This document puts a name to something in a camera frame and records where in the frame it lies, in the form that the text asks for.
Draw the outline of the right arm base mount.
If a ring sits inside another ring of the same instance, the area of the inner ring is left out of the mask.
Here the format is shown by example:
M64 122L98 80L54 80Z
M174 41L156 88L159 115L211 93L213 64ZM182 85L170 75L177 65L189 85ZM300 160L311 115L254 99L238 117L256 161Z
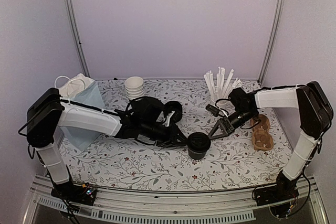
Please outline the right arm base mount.
M298 196L299 192L296 186L283 190L281 185L257 186L251 194L257 206L271 205L285 201L283 204L277 204L269 208L271 214L278 219L289 217L297 205Z

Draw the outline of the white paper bag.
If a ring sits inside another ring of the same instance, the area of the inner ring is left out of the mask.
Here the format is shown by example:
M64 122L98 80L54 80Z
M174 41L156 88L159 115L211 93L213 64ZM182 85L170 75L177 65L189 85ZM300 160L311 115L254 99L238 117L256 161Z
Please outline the white paper bag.
M64 98L98 108L104 107L97 82L82 73L73 78L58 76L54 81L54 87ZM85 151L101 135L99 132L75 127L62 126L60 129L68 141L81 152Z

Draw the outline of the stack of black lids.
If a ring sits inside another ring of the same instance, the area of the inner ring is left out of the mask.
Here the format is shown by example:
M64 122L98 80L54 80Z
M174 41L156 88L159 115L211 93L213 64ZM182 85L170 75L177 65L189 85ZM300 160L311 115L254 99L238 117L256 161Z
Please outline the stack of black lids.
M171 117L171 121L174 123L177 123L182 119L183 109L182 105L178 101L169 101L164 105L164 117L167 117L171 112L174 112Z

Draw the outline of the black paper coffee cup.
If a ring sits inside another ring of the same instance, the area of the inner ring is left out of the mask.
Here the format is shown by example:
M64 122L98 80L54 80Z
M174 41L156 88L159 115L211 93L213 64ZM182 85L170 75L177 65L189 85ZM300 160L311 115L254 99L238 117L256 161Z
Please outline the black paper coffee cup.
M205 155L206 155L206 152L207 151L200 151L200 152L198 152L198 151L194 151L194 150L188 148L188 155L189 155L189 157L191 159L193 159L193 160L196 160L196 161L200 160L200 159L203 159L205 157Z

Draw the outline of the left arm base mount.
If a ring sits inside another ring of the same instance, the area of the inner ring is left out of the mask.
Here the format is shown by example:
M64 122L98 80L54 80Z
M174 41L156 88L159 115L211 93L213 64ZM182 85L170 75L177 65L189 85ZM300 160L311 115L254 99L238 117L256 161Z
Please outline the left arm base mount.
M53 185L51 195L64 201L93 206L97 195L97 187L90 183L75 185L72 181L68 181Z

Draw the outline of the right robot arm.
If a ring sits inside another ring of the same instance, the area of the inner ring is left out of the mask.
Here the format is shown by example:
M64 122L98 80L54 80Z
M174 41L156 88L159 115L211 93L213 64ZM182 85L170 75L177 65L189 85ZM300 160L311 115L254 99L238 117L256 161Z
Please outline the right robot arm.
M332 125L334 111L322 86L317 81L310 81L307 84L263 87L252 92L235 88L227 101L233 105L234 112L219 118L208 134L212 140L230 136L260 110L268 108L277 113L284 130L290 128L289 123L284 122L285 118L289 118L290 122L298 119L294 124L298 139L290 141L291 157L280 171L277 185L271 190L271 196L276 201L284 200L291 194L291 184L303 175L314 154L320 152L323 136Z

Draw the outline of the stack of paper cups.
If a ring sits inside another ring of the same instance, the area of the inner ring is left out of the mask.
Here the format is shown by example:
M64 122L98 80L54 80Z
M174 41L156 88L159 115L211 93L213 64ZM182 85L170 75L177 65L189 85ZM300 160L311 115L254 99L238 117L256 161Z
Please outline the stack of paper cups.
M142 97L145 93L144 80L141 77L129 77L124 82L127 98L134 100Z

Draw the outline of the brown cardboard cup carrier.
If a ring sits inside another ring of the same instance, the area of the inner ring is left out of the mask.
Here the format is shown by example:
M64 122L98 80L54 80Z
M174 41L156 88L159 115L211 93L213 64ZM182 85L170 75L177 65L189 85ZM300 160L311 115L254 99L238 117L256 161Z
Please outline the brown cardboard cup carrier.
M252 143L256 151L269 151L273 149L273 138L269 133L270 122L269 119L259 114L250 120L252 128Z

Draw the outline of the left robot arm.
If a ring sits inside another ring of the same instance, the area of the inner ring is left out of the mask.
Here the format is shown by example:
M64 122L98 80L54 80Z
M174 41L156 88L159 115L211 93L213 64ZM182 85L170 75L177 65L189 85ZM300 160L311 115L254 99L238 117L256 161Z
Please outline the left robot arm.
M67 200L78 195L71 175L54 145L57 127L90 130L120 139L139 135L154 140L160 147L186 145L186 136L176 125L182 119L182 106L172 101L163 103L154 97L135 98L125 110L106 110L66 99L58 89L47 90L27 111L27 121L18 130L41 158L58 192Z

